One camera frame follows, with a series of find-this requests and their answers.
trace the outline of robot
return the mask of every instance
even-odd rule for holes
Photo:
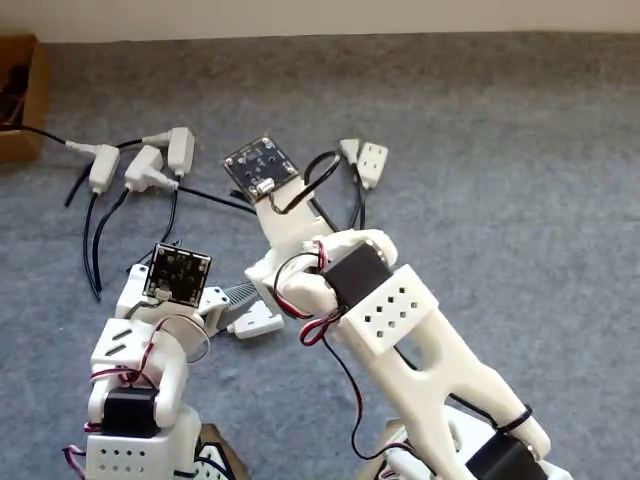
[[[327,334],[342,342],[398,412],[359,479],[571,480],[544,461],[550,440],[532,409],[474,355],[413,269],[393,269],[398,252],[384,232],[333,232],[308,204],[313,189],[267,136],[224,165],[271,245],[245,271],[254,288],[204,288],[210,257],[166,245],[148,269],[134,267],[91,358],[84,478],[205,478],[206,458],[194,453],[200,420],[181,400],[187,362],[257,292],[272,311],[307,321],[304,345],[327,344]],[[421,368],[398,350],[408,336]],[[446,406],[451,396],[489,423]]]

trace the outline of robotic arm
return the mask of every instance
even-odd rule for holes
[[[520,441],[529,457],[519,459],[522,478],[547,478],[537,462],[549,452],[549,437],[500,374],[474,355],[411,267],[391,272],[397,250],[389,237],[379,230],[345,231],[305,242],[302,251],[318,252],[318,245],[328,266],[310,272],[313,257],[298,257],[283,269],[278,291],[306,312],[340,312],[335,336],[390,398],[410,444],[438,478],[489,478],[472,472],[458,455],[445,409],[452,394],[486,412],[497,435]],[[420,346],[420,370],[409,367],[395,348],[406,336]],[[529,471],[538,476],[527,477]]]

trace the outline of circuit board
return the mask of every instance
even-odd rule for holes
[[[211,257],[162,243],[156,244],[144,294],[161,301],[198,308]]]
[[[289,157],[266,135],[228,155],[224,168],[251,203],[299,175]]]

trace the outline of cable connector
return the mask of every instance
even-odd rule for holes
[[[142,137],[142,143],[154,147],[169,147],[167,163],[178,177],[191,171],[195,138],[187,127],[175,127],[168,132]]]
[[[111,145],[98,145],[96,158],[89,173],[89,185],[93,193],[102,195],[107,191],[120,161],[120,150]]]
[[[253,338],[265,333],[275,332],[284,327],[282,315],[273,314],[266,304],[259,300],[249,311],[227,327],[227,332],[235,334],[241,340]]]
[[[362,185],[369,190],[375,188],[382,176],[389,149],[375,143],[365,143],[358,157],[358,171],[362,177]]]
[[[160,172],[162,165],[162,152],[155,147],[145,145],[124,173],[125,188],[134,192],[144,192],[152,186],[169,190],[177,189],[178,182]]]
[[[349,165],[358,163],[358,149],[360,148],[360,140],[357,138],[345,138],[340,140],[340,150],[347,157]]]

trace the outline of gray carpet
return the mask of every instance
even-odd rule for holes
[[[119,142],[187,125],[198,142],[187,183],[220,194],[232,186],[220,160],[265,131],[300,166],[347,135],[389,146],[369,224],[535,407],[552,461],[576,479],[636,478],[639,49],[636,36],[564,34],[51,45],[47,126]],[[84,162],[48,143],[38,162],[1,171],[2,478],[73,478],[60,449],[83,442],[89,355],[124,269],[168,217],[168,196],[147,193],[113,218],[96,305],[80,258],[86,189],[62,208]],[[346,221],[346,174],[331,184],[320,198]],[[219,285],[266,248],[250,216],[186,196],[173,238],[214,256]],[[187,403],[255,479],[352,478],[352,392],[320,346],[297,344],[297,328],[216,338]],[[371,449],[392,410],[353,368]]]

